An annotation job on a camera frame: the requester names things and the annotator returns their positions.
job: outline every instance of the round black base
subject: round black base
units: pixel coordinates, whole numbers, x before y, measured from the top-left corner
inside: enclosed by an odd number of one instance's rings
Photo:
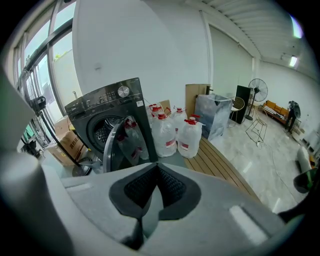
[[[250,115],[247,115],[247,114],[246,114],[244,117],[245,117],[246,119],[248,119],[248,120],[251,120],[251,121],[253,120],[253,118],[252,118]]]

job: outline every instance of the fluorescent light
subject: fluorescent light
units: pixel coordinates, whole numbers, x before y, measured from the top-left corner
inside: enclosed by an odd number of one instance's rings
[[[292,26],[293,26],[293,36],[295,38],[302,38],[303,32],[302,28],[300,27],[299,23],[296,21],[296,19],[292,16],[290,16],[292,20]]]
[[[295,56],[292,56],[291,57],[291,60],[290,60],[290,67],[294,67],[295,65],[296,65],[296,62],[297,62],[297,57],[295,57]]]

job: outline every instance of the washing machine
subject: washing machine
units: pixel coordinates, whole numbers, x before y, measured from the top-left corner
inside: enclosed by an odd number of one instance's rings
[[[77,98],[65,111],[82,142],[103,162],[103,172],[112,172],[158,160],[139,78],[104,86]],[[136,122],[149,158],[130,161],[118,139],[127,138],[125,124]]]

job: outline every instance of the ceiling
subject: ceiling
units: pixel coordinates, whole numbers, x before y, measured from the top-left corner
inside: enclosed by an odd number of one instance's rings
[[[289,67],[298,57],[295,70],[318,79],[313,51],[302,38],[294,37],[290,15],[271,0],[199,0],[235,23],[252,41],[261,60]]]

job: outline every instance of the person in black clothing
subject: person in black clothing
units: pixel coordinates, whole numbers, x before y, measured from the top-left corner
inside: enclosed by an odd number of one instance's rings
[[[300,107],[298,103],[292,100],[292,101],[289,101],[289,109],[290,111],[289,111],[289,115],[286,120],[284,129],[288,130],[288,132],[290,133],[292,130],[292,127],[294,126],[296,118],[300,117]]]

